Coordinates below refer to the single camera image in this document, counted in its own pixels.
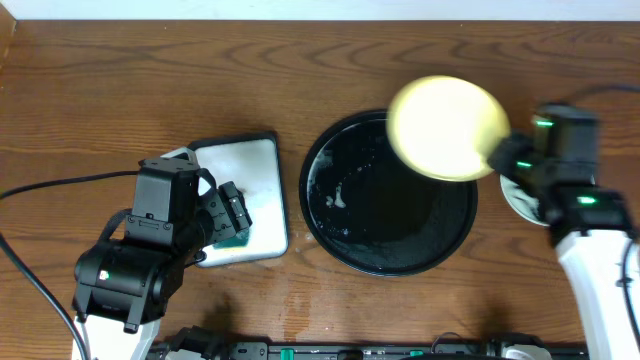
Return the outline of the green scrubbing sponge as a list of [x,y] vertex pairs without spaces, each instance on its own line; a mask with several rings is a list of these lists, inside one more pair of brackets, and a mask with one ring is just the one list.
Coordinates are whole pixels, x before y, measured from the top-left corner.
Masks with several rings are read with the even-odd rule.
[[250,239],[250,230],[242,230],[237,232],[233,237],[222,240],[213,245],[214,249],[226,249],[236,247],[246,247]]

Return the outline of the light green plate front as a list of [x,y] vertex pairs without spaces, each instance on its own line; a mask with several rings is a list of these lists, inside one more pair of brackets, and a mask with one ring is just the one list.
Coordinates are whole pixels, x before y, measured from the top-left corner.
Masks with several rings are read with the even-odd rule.
[[544,218],[539,214],[539,201],[525,193],[515,182],[505,176],[500,176],[500,187],[509,206],[525,220],[543,227],[548,227]]

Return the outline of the yellow plate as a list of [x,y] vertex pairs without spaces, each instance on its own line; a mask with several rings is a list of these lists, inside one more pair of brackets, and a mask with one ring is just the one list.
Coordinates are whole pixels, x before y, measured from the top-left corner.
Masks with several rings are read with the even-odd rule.
[[437,180],[467,182],[492,172],[488,158],[511,134],[511,126],[488,91],[435,75],[408,83],[394,96],[386,134],[409,169]]

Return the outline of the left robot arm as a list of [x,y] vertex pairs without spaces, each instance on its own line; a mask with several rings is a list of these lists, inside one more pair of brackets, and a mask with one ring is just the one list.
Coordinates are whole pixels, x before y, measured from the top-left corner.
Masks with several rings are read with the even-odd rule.
[[75,266],[73,308],[82,359],[143,359],[186,268],[205,247],[249,229],[233,182],[186,158],[140,161],[133,206],[114,215]]

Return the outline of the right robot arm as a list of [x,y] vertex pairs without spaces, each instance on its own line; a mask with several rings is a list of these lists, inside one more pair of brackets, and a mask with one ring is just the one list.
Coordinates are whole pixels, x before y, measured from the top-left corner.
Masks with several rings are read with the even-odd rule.
[[590,358],[638,358],[638,234],[621,194],[595,182],[596,143],[514,133],[488,163],[511,208],[548,230]]

